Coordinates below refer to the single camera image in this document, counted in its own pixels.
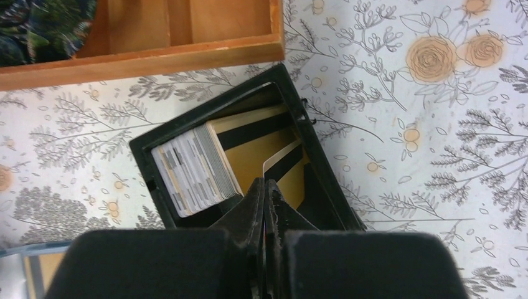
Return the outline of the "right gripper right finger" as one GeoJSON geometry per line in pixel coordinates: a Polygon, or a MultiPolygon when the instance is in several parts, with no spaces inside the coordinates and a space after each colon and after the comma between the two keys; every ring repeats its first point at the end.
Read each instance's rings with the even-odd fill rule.
{"type": "Polygon", "coordinates": [[[466,298],[439,239],[418,232],[317,230],[265,183],[270,298],[466,298]]]}

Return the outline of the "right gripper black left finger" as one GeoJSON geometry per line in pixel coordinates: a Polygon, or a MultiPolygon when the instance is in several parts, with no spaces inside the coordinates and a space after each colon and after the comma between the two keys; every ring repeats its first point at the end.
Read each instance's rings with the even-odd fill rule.
{"type": "Polygon", "coordinates": [[[46,298],[264,298],[265,183],[206,229],[93,230],[65,253],[46,298]]]}

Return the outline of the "gold black credit card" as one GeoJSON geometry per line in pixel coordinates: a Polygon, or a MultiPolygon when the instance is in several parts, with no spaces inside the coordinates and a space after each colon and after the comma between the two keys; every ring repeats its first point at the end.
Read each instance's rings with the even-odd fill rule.
{"type": "Polygon", "coordinates": [[[65,253],[46,253],[24,257],[29,298],[43,298],[65,253]]]}

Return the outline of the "blue leather card holder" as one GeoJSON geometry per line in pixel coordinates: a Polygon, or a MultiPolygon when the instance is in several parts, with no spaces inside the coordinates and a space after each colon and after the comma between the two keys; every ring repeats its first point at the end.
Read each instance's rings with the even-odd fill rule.
{"type": "Polygon", "coordinates": [[[1,298],[43,298],[70,241],[25,245],[1,251],[1,298]]]}

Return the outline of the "orange compartment tray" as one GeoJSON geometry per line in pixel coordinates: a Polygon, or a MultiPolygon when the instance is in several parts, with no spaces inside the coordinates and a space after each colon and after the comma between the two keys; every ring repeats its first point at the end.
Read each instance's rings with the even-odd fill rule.
{"type": "Polygon", "coordinates": [[[1,90],[282,60],[281,1],[97,1],[71,58],[1,67],[1,90]]]}

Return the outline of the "black card box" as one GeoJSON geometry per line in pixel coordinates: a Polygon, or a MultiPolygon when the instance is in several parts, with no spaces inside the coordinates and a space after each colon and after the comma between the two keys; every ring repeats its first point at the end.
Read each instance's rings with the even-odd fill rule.
{"type": "Polygon", "coordinates": [[[309,194],[315,198],[309,201],[308,208],[300,209],[299,212],[321,230],[365,230],[360,217],[349,206],[318,140],[313,128],[315,121],[309,118],[306,111],[308,101],[298,95],[283,64],[273,66],[130,141],[133,157],[166,228],[208,227],[231,210],[241,198],[228,199],[194,216],[179,216],[162,180],[161,169],[155,165],[151,150],[214,118],[276,104],[285,105],[286,116],[267,124],[254,125],[253,128],[272,129],[289,124],[300,134],[311,165],[308,171],[310,181],[306,186],[309,194]]]}

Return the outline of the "white card in box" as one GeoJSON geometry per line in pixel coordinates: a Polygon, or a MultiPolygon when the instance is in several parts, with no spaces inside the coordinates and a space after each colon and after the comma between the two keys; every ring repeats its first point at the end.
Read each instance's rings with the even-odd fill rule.
{"type": "Polygon", "coordinates": [[[153,148],[151,154],[181,218],[243,194],[211,121],[153,148]]]}

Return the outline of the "gold card in box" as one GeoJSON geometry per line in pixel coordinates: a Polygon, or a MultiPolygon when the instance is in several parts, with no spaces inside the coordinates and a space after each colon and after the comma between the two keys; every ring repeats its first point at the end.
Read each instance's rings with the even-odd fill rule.
{"type": "Polygon", "coordinates": [[[265,107],[205,123],[237,190],[245,194],[255,178],[263,176],[263,164],[297,140],[293,120],[285,105],[265,107]]]}

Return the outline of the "black tangled band pile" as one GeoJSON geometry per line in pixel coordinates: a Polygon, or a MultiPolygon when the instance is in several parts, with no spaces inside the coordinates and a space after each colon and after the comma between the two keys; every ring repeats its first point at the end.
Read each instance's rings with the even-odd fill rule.
{"type": "Polygon", "coordinates": [[[73,57],[92,30],[94,0],[1,1],[1,67],[73,57]]]}

